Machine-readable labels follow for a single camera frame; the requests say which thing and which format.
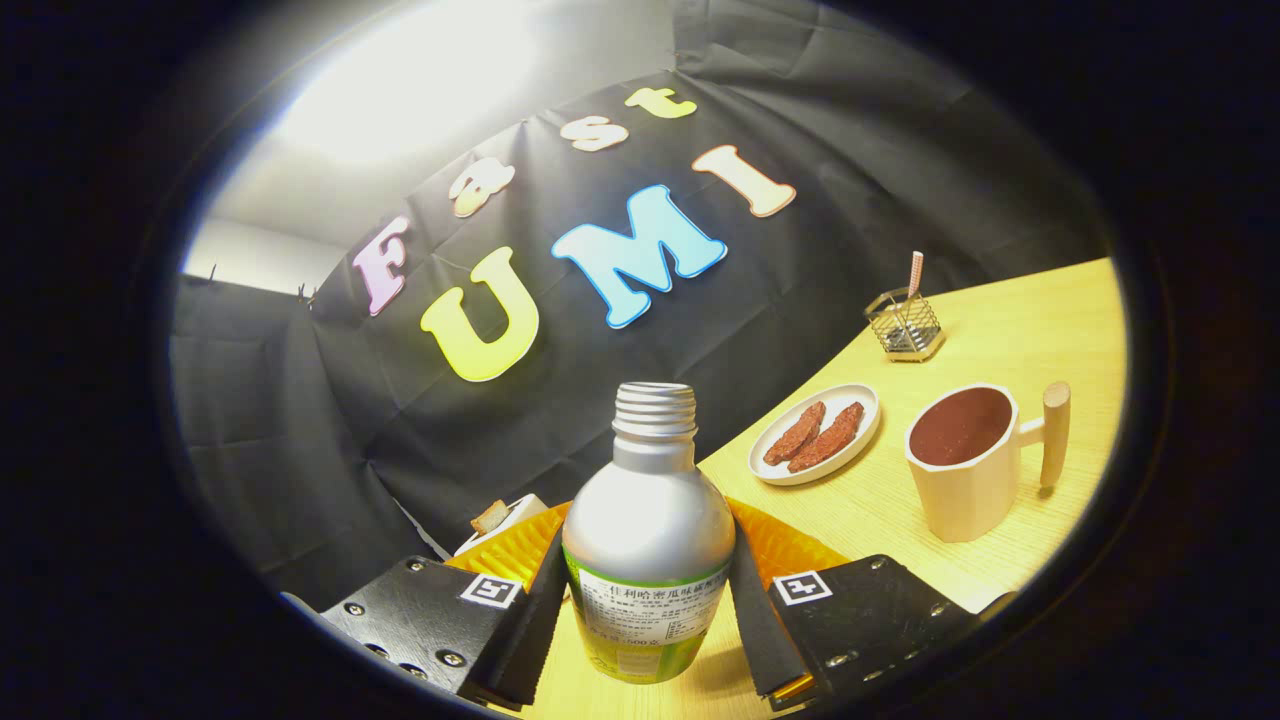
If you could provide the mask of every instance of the bright light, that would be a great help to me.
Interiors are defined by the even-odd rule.
[[[524,4],[438,0],[346,51],[275,128],[344,163],[374,163],[474,122],[524,78]]]

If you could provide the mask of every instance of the black backdrop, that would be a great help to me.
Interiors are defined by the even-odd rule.
[[[197,492],[276,587],[326,607],[422,552],[390,497],[449,550],[495,498],[571,500],[609,460],[625,380],[692,386],[705,457],[847,345],[865,305],[906,283],[913,250],[927,258],[927,295],[1105,255],[1088,188],[970,82],[900,41],[796,3],[680,3],[675,23],[675,72],[540,111],[403,206],[371,213],[310,314],[294,299],[183,281],[172,361]],[[698,110],[626,108],[639,87],[671,87]],[[591,114],[628,140],[570,147],[559,128]],[[795,201],[753,218],[728,184],[690,169],[722,143],[792,184]],[[515,179],[458,219],[448,187],[485,156]],[[550,245],[581,223],[630,234],[626,200],[652,184],[730,251],[649,291],[652,307],[611,329],[591,283]],[[370,316],[351,260],[396,214],[410,218],[406,284]],[[419,318],[460,286],[480,338],[499,337],[506,314],[468,275],[504,245],[540,328],[507,373],[470,383]]]

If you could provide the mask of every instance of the bottle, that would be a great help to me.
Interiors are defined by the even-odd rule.
[[[623,383],[613,461],[582,486],[561,536],[595,667],[637,684],[675,678],[698,655],[733,555],[733,516],[694,466],[689,386]]]

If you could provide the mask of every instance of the sausage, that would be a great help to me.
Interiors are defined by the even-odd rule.
[[[796,424],[782,433],[778,442],[773,443],[773,447],[764,454],[764,461],[769,465],[777,465],[795,457],[805,445],[818,437],[818,428],[822,427],[822,419],[826,415],[827,406],[820,400],[806,407]]]
[[[832,455],[840,452],[846,445],[854,441],[854,436],[858,434],[858,425],[861,424],[861,402],[855,402],[849,407],[845,407],[840,415],[836,415],[836,421],[818,436],[818,439],[804,446],[800,452],[791,459],[791,462],[787,465],[787,470],[791,473],[808,470],[818,462],[822,462],[823,460],[827,460]]]

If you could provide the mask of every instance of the blue letter m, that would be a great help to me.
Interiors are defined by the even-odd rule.
[[[627,215],[635,237],[599,225],[577,225],[552,245],[552,255],[568,258],[586,273],[609,306],[604,322],[613,329],[627,327],[652,304],[648,293],[631,290],[621,275],[662,292],[671,290],[662,249],[676,259],[676,274],[682,278],[699,275],[728,254],[728,246],[703,234],[671,201],[671,191],[660,184],[632,195],[627,200]]]

